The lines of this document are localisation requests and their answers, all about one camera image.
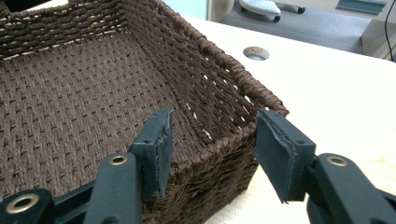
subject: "round hole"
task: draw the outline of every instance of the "round hole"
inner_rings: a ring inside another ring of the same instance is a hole
[[[17,214],[28,210],[38,202],[38,195],[36,194],[25,194],[8,204],[7,212],[9,214]]]
[[[102,221],[102,224],[117,224],[117,223],[119,223],[119,219],[116,217],[107,217]]]
[[[337,166],[346,166],[347,162],[340,158],[340,157],[328,157],[327,161],[333,165],[337,165]]]
[[[125,163],[128,159],[124,156],[117,156],[110,160],[110,164],[112,165],[121,165]]]
[[[270,53],[266,49],[260,47],[248,47],[244,49],[247,58],[253,61],[265,61],[270,57]]]

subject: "table surface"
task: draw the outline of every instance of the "table surface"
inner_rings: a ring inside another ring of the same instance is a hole
[[[185,17],[274,92],[288,120],[329,152],[352,159],[396,194],[396,63]],[[266,49],[265,61],[246,47]],[[305,203],[281,204],[261,168],[249,188],[206,223],[309,223]]]

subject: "cable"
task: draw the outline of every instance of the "cable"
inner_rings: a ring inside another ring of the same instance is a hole
[[[393,53],[392,53],[392,46],[390,45],[389,38],[388,38],[388,17],[390,15],[390,12],[392,11],[393,6],[395,5],[396,0],[393,0],[392,5],[390,6],[387,18],[385,19],[385,37],[387,38],[388,46],[389,46],[389,53],[390,53],[390,59],[393,61]]]

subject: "white table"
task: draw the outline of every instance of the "white table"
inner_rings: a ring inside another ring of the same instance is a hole
[[[396,63],[186,19],[283,100],[288,120],[317,144],[317,154],[352,159],[376,187],[396,194]],[[250,46],[270,57],[251,61],[243,54]],[[248,190],[206,223],[309,221],[305,203],[281,204],[259,168]]]

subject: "woven basket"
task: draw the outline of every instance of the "woven basket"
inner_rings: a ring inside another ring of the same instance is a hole
[[[174,113],[166,197],[146,223],[202,223],[248,187],[255,116],[282,102],[159,0],[69,0],[10,13],[0,1],[0,201],[95,179],[150,114]]]

